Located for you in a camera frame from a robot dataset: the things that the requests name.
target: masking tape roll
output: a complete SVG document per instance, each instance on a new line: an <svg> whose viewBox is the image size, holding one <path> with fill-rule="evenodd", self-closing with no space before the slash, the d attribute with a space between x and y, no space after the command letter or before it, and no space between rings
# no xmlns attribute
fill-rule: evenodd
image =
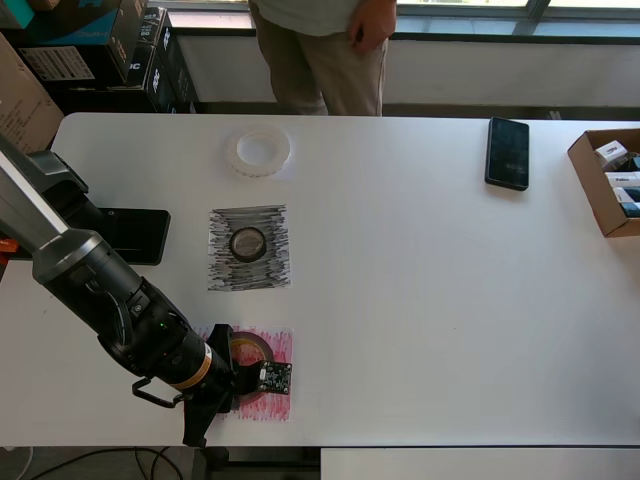
<svg viewBox="0 0 640 480"><path fill-rule="evenodd" d="M243 142L270 142L275 147L275 153L267 161L260 164L251 163L250 159L242 158L240 146ZM273 125L255 125L243 129L229 139L227 146L227 160L231 167L241 175L252 178L268 177L279 172L289 159L291 142L280 128Z"/></svg>

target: red scribbled paper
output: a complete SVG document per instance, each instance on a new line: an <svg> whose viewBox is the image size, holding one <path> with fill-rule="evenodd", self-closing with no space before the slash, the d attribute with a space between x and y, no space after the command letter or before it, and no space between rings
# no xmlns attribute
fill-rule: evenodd
<svg viewBox="0 0 640 480"><path fill-rule="evenodd" d="M206 340L213 327L196 328L195 330ZM233 327L233 331L258 335L269 344L276 362L292 363L293 331L290 328ZM263 360L261 352L248 345L244 345L240 349L233 349L232 354L234 360L241 365L250 365ZM291 395L265 393L246 405L240 405L238 410L231 411L227 416L248 420L286 422L289 420L290 412Z"/></svg>

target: black scribbled paper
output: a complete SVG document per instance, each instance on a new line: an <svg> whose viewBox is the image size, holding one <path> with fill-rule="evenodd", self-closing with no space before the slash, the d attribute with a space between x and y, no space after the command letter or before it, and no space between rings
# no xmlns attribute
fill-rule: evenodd
<svg viewBox="0 0 640 480"><path fill-rule="evenodd" d="M289 231L285 205L226 208L209 215L210 291L233 292L291 285ZM231 236L241 228L262 232L267 251L255 262L242 263L229 247Z"/></svg>

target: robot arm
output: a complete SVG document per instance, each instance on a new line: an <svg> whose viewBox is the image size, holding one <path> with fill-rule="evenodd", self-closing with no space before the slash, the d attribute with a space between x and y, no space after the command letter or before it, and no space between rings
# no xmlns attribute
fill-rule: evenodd
<svg viewBox="0 0 640 480"><path fill-rule="evenodd" d="M98 233L70 228L28 179L25 165L33 166L0 135L0 229L31 254L34 279L98 334L116 362L142 377L132 386L135 396L167 408L184 401L185 445L205 446L211 421L231 409L234 395L288 393L290 365L236 365L229 325L200 338ZM144 392L154 377L178 395L167 401Z"/></svg>

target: black smartphone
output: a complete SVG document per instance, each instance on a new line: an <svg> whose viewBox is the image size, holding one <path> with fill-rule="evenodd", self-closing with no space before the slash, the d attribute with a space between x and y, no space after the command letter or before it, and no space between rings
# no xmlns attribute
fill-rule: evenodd
<svg viewBox="0 0 640 480"><path fill-rule="evenodd" d="M529 125L490 120L484 181L520 192L529 187Z"/></svg>

